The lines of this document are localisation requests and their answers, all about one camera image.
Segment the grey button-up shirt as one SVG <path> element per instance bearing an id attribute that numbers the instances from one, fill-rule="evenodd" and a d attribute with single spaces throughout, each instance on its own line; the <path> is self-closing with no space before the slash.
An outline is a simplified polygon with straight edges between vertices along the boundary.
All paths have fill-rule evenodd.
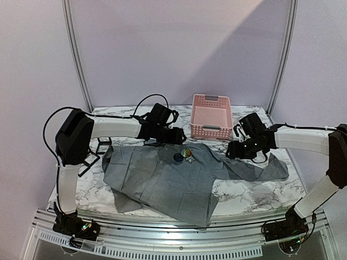
<path id="1" fill-rule="evenodd" d="M 174 154 L 191 150 L 195 161 L 176 162 Z M 154 146 L 111 146 L 102 159 L 104 183 L 114 194 L 118 212 L 147 206 L 176 220 L 205 227 L 218 203 L 212 194 L 216 179 L 286 180 L 288 169 L 276 156 L 261 168 L 232 160 L 205 144 Z"/>

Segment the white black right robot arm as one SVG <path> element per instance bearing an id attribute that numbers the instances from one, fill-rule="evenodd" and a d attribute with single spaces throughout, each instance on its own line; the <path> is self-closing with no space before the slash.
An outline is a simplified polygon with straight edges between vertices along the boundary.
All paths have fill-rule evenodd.
<path id="1" fill-rule="evenodd" d="M 317 222 L 316 211 L 338 191 L 346 187 L 346 124 L 336 127 L 313 127 L 278 123 L 266 127 L 256 113 L 243 117 L 234 126 L 238 141 L 228 144 L 226 156 L 254 160 L 261 152 L 265 158 L 271 150 L 286 149 L 291 154 L 320 154 L 323 162 L 312 166 L 308 156 L 294 157 L 301 180 L 310 185 L 307 194 L 285 213 L 284 220 L 265 222 L 261 232 L 266 241 L 293 238 L 301 245 L 312 235 Z"/>

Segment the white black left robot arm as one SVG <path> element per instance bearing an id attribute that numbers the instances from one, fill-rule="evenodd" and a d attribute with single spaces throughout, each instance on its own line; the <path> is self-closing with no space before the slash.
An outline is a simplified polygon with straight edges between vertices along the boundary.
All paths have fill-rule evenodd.
<path id="1" fill-rule="evenodd" d="M 78 239 L 95 242 L 101 229 L 96 221 L 79 217 L 75 203 L 81 165 L 91 166 L 86 162 L 90 155 L 100 158 L 91 151 L 91 140 L 126 137 L 178 145 L 187 138 L 182 128 L 171 126 L 177 121 L 179 113 L 158 103 L 144 115 L 90 114 L 74 107 L 69 107 L 69 110 L 69 115 L 56 134 L 55 149 L 51 151 L 57 161 L 53 231 L 69 236 L 69 242 L 76 247 Z"/>

